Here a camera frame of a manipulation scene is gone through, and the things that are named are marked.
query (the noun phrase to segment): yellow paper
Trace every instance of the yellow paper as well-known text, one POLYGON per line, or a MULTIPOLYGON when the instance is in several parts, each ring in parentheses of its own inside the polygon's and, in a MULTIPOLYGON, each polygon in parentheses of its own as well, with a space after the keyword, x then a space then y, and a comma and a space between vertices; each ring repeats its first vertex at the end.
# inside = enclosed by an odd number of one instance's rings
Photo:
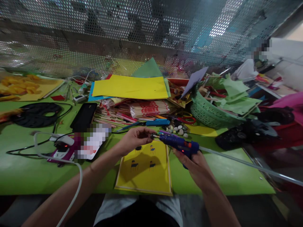
POLYGON ((167 146, 153 141, 123 157, 115 189, 172 195, 167 146))
POLYGON ((163 77, 137 78, 112 75, 108 80, 95 81, 93 96, 136 99, 168 98, 163 77))
POLYGON ((197 126, 197 125, 186 125, 188 127, 188 133, 197 134, 207 137, 216 137, 218 133, 213 128, 197 126))
MULTIPOLYGON (((37 101, 38 99, 43 98, 46 94, 48 94, 50 91, 52 91, 54 88, 62 84, 64 81, 61 79, 57 80, 49 80, 49 79, 42 79, 35 81, 36 84, 39 85, 37 88, 37 91, 39 91, 39 94, 24 94, 24 95, 16 95, 20 99, 19 101, 37 101)), ((0 84, 0 90, 7 90, 8 87, 4 86, 3 84, 0 84)))

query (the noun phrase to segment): yellow card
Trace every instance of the yellow card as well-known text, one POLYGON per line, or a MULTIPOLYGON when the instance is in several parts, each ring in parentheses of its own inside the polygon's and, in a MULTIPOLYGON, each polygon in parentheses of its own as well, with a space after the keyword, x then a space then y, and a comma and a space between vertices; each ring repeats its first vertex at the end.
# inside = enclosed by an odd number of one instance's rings
POLYGON ((172 196, 168 147, 153 141, 123 157, 115 189, 172 196))
POLYGON ((95 81, 92 95, 136 99, 168 98, 163 77, 138 78, 118 75, 95 81))
POLYGON ((197 126, 197 125, 187 125, 188 127, 188 133, 197 134, 201 136, 207 136, 207 137, 216 137, 218 133, 213 128, 203 127, 203 126, 197 126))

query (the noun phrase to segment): hand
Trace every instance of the hand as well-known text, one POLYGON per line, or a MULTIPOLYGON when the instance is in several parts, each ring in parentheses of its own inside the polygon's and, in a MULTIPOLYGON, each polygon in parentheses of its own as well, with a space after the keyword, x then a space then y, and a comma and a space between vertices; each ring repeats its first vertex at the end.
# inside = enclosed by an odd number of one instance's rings
POLYGON ((191 160, 175 148, 173 148, 173 153, 188 168, 190 176, 203 192, 207 189, 207 183, 215 181, 215 177, 200 151, 197 154, 193 154, 191 160))
POLYGON ((138 146, 152 142, 151 134, 156 133, 147 127, 137 127, 130 129, 125 136, 116 144, 116 148, 121 156, 127 155, 138 146))

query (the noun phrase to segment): scissors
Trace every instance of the scissors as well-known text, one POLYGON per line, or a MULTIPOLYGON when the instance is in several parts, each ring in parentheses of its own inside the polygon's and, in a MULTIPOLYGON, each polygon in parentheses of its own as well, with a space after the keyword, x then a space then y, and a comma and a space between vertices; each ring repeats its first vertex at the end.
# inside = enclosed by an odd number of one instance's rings
POLYGON ((196 122, 196 119, 193 117, 193 115, 189 112, 186 111, 180 111, 175 113, 174 115, 172 114, 162 114, 163 116, 167 116, 167 117, 173 117, 175 119, 177 119, 178 121, 188 124, 188 125, 192 125, 196 122))

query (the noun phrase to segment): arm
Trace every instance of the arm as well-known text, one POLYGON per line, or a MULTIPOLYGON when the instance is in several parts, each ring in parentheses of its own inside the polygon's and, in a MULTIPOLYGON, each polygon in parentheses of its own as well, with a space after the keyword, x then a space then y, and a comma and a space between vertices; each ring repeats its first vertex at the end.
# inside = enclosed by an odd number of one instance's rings
POLYGON ((192 155, 192 160, 173 149, 174 154, 189 170, 197 186, 203 192, 207 213, 213 227, 240 226, 232 206, 221 191, 201 152, 192 155))
MULTIPOLYGON (((146 127, 130 129, 127 134, 109 151, 102 154, 88 168, 83 171, 83 180, 80 192, 67 214, 66 222, 83 205, 87 198, 92 194, 95 187, 105 177, 110 169, 121 159, 136 147, 152 142, 150 134, 155 133, 146 127)), ((79 174, 55 193, 53 193, 22 225, 27 226, 56 226, 71 200, 79 184, 79 174)))

